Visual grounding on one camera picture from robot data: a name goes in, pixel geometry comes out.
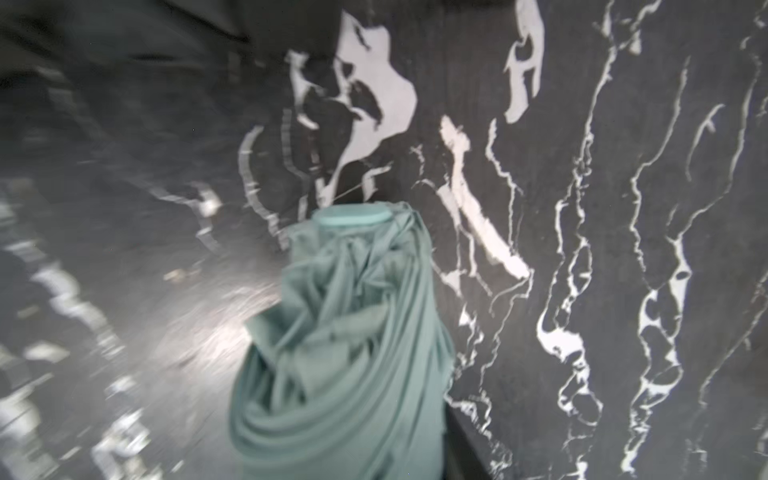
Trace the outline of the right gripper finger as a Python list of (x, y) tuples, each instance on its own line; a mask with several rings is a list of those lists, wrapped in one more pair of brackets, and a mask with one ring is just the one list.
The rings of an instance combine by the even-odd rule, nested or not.
[(445, 480), (491, 480), (453, 410), (445, 406), (443, 435)]

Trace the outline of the mint green umbrella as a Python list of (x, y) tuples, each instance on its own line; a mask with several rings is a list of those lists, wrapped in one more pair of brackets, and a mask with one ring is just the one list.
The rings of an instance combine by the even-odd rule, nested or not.
[(455, 351), (422, 218), (335, 205), (288, 237), (279, 301), (248, 320), (231, 395), (243, 477), (441, 478)]

